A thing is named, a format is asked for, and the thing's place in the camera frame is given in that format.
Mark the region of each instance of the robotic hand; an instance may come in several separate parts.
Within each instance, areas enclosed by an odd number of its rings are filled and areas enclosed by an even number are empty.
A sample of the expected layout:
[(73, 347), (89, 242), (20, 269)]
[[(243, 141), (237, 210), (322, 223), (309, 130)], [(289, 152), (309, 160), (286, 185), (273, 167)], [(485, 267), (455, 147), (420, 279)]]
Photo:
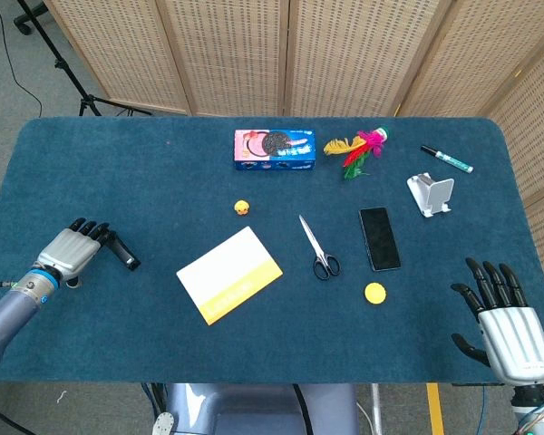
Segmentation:
[(475, 260), (466, 258), (465, 262), (483, 302), (465, 284), (452, 284), (452, 289), (470, 307), (486, 350), (474, 348), (458, 333), (452, 334), (453, 342), (465, 355), (491, 367), (500, 381), (514, 386), (511, 404), (519, 421), (515, 435), (529, 430), (544, 435), (544, 332), (540, 320), (508, 266), (500, 264), (500, 275), (490, 262), (483, 262), (490, 285)]
[[(93, 221), (84, 222), (81, 217), (61, 231), (43, 249), (26, 275), (13, 283), (12, 289), (0, 299), (0, 361), (6, 346), (60, 283), (71, 288), (79, 285), (79, 274), (102, 246), (107, 245), (130, 270), (140, 264), (117, 234), (109, 230), (109, 224), (95, 227)], [(10, 284), (0, 282), (0, 286)]]

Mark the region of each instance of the white booklet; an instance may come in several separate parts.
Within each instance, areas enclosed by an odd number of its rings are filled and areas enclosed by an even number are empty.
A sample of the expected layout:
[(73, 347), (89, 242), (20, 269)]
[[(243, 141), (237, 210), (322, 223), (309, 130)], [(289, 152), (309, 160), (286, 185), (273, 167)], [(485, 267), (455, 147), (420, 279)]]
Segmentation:
[(178, 278), (208, 324), (282, 275), (250, 227), (183, 267)]

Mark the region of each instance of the red feather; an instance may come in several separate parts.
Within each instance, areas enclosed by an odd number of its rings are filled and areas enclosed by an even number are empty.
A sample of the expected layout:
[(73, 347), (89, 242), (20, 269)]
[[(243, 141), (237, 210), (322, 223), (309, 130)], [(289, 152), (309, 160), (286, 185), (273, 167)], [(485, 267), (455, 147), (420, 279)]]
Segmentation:
[(361, 157), (363, 154), (365, 154), (366, 152), (369, 152), (372, 147), (373, 145), (369, 145), (368, 143), (366, 143), (362, 147), (359, 147), (356, 150), (351, 151), (351, 153), (346, 158), (345, 163), (343, 163), (343, 168), (346, 168), (355, 160), (357, 160), (359, 157)]

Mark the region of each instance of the yellow stripe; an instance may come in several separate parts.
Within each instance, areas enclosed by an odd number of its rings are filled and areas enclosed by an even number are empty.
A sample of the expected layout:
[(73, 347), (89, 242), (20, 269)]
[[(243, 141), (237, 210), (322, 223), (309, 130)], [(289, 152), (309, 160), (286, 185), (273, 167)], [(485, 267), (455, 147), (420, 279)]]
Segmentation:
[(270, 258), (209, 299), (199, 311), (208, 324), (213, 324), (281, 275), (280, 267)]
[(436, 383), (427, 383), (427, 401), (432, 420), (432, 435), (443, 435), (442, 404), (439, 401), (439, 388)]

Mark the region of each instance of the black phone screen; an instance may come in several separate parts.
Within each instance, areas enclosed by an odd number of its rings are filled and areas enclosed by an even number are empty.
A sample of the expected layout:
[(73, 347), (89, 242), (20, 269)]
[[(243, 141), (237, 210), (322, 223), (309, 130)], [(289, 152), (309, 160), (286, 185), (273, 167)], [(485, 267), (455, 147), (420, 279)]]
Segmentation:
[(401, 267), (397, 245), (393, 238), (391, 223), (386, 208), (365, 208), (359, 211), (373, 270), (396, 269)]

